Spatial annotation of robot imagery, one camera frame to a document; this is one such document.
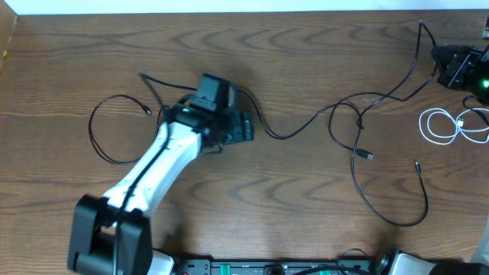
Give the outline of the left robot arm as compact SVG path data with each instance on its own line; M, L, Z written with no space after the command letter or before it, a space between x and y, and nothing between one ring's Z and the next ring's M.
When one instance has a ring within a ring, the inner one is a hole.
M205 73L175 105L156 97L154 140L129 173L103 196L76 204L67 267L81 274L170 274L175 260L152 245L151 216L183 169L206 147L250 141L250 112L239 89Z

